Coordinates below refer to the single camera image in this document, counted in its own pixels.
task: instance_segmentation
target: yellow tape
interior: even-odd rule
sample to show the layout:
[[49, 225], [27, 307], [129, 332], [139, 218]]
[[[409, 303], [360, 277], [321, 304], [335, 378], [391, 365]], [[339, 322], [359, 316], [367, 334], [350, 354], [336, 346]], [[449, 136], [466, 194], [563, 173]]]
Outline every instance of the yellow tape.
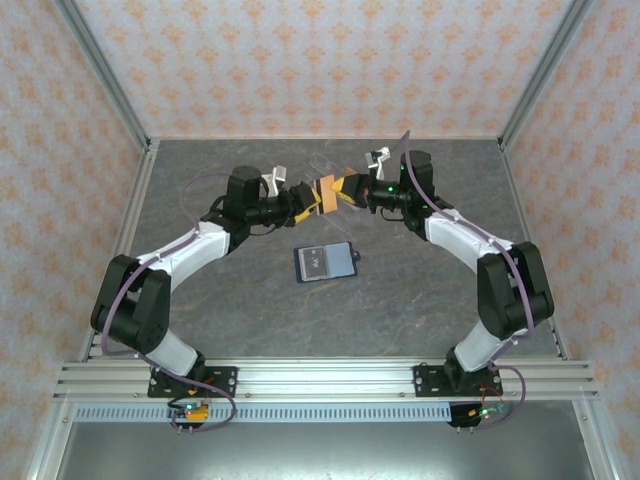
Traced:
[[309, 215], [311, 215], [311, 212], [313, 211], [313, 209], [316, 208], [318, 205], [320, 205], [320, 202], [322, 201], [322, 198], [320, 198], [320, 195], [318, 195], [318, 192], [316, 192], [315, 188], [312, 188], [311, 191], [313, 192], [313, 197], [315, 198], [316, 201], [315, 203], [313, 203], [313, 205], [307, 208], [300, 215], [295, 216], [295, 219], [294, 219], [295, 225], [298, 225], [303, 220], [306, 220], [309, 217]]

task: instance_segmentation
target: black mounting plate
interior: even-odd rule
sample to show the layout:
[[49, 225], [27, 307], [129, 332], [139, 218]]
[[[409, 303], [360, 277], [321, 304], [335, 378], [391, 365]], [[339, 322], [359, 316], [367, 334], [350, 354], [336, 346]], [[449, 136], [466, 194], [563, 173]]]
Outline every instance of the black mounting plate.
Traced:
[[[205, 379], [213, 378], [210, 384], [219, 388], [223, 392], [228, 393], [231, 397], [235, 397], [236, 386], [238, 384], [238, 368], [237, 367], [205, 367]], [[151, 369], [151, 380], [149, 380], [149, 390], [147, 396], [149, 398], [178, 398], [188, 396], [189, 398], [221, 398], [222, 395], [210, 392], [203, 388], [199, 388], [194, 395], [190, 395], [188, 390], [190, 385], [175, 380], [162, 372]]]
[[[449, 379], [444, 373], [443, 365], [427, 365], [421, 363], [413, 367], [413, 386], [416, 397], [479, 397], [482, 396], [480, 383], [487, 387], [495, 388], [502, 395], [502, 382], [498, 372], [486, 369], [486, 372], [475, 372], [477, 380], [474, 385], [456, 392], [451, 386]], [[486, 390], [487, 397], [495, 397], [491, 390]]]

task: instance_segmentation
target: wall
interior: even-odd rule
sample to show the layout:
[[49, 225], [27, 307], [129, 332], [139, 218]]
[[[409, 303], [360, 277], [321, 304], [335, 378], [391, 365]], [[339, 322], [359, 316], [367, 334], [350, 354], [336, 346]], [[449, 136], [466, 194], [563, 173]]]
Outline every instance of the wall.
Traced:
[[596, 360], [640, 472], [640, 4], [595, 3], [509, 161], [571, 352]]
[[75, 357], [138, 152], [50, 0], [0, 2], [0, 477]]
[[152, 136], [501, 133], [570, 0], [80, 0]]

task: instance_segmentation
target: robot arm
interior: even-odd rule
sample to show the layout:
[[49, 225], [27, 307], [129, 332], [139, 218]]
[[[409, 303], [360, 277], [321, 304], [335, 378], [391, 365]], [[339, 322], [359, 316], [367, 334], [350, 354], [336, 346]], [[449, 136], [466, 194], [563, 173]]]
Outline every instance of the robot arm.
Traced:
[[[367, 155], [369, 174], [341, 178], [332, 189], [347, 202], [369, 208], [372, 213], [378, 208], [399, 209], [410, 231], [448, 250], [476, 274], [480, 321], [449, 351], [445, 363], [445, 373], [453, 389], [467, 391], [510, 341], [528, 333], [523, 299], [496, 245], [514, 259], [524, 283], [534, 326], [549, 318], [554, 310], [540, 252], [530, 242], [516, 245], [482, 230], [490, 239], [487, 240], [466, 228], [464, 217], [435, 195], [433, 166], [428, 153], [411, 151], [411, 168], [422, 190], [442, 213], [434, 211], [418, 194], [408, 173], [405, 155], [401, 159], [400, 180], [382, 181], [380, 160], [388, 158], [387, 152], [385, 149], [371, 152]], [[378, 160], [377, 164], [370, 158]]]
[[[213, 203], [197, 229], [137, 258], [115, 257], [100, 288], [91, 326], [103, 331], [124, 283], [141, 265], [147, 265], [129, 288], [128, 293], [139, 293], [138, 298], [124, 296], [116, 306], [108, 335], [176, 375], [204, 381], [204, 356], [169, 329], [171, 293], [200, 268], [240, 246], [252, 226], [292, 227], [307, 218], [320, 197], [304, 183], [281, 190], [283, 170], [279, 167], [263, 176], [253, 167], [235, 168], [226, 194]], [[263, 198], [261, 186], [268, 192]]]

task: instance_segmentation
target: gray marble floor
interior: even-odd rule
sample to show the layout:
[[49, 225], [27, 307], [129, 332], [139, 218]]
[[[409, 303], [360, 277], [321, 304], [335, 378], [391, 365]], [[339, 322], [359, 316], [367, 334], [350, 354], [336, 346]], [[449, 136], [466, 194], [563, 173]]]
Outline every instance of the gray marble floor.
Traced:
[[[364, 154], [384, 140], [162, 141], [138, 223], [135, 255], [190, 228], [178, 206], [181, 187], [202, 173], [228, 174], [237, 165], [266, 172], [287, 167], [287, 184], [346, 167], [366, 170]], [[523, 240], [514, 200], [492, 141], [416, 140], [431, 153], [436, 192], [463, 215], [503, 238]], [[385, 164], [397, 178], [399, 159]], [[191, 211], [204, 214], [224, 193], [225, 178], [195, 185]], [[362, 260], [357, 277], [298, 284], [296, 247], [353, 242]], [[477, 321], [475, 276], [448, 252], [423, 242], [401, 223], [354, 210], [296, 228], [251, 237], [231, 255], [201, 269], [172, 297], [171, 326], [207, 356], [443, 356]], [[547, 322], [513, 354], [555, 354]]]

